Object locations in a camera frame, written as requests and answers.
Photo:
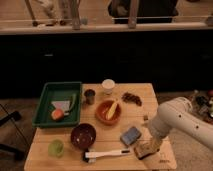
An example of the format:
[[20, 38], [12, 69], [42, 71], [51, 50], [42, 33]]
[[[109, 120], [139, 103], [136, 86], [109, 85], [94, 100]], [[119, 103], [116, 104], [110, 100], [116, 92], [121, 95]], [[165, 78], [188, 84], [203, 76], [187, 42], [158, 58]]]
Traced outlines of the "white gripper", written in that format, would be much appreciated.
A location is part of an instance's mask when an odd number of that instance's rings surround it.
[[149, 142], [142, 144], [140, 147], [149, 147], [153, 150], [159, 150], [162, 143], [162, 139], [152, 137]]

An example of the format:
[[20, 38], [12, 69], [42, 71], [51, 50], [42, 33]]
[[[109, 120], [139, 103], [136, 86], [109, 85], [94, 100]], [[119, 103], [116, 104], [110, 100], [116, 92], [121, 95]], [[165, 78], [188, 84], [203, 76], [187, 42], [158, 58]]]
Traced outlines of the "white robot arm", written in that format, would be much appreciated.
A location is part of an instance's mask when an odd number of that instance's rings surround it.
[[148, 122], [152, 136], [150, 141], [141, 144], [139, 159], [156, 153], [172, 128], [178, 129], [213, 150], [213, 125], [210, 125], [191, 114], [192, 103], [184, 97], [174, 98], [160, 104], [157, 114]]

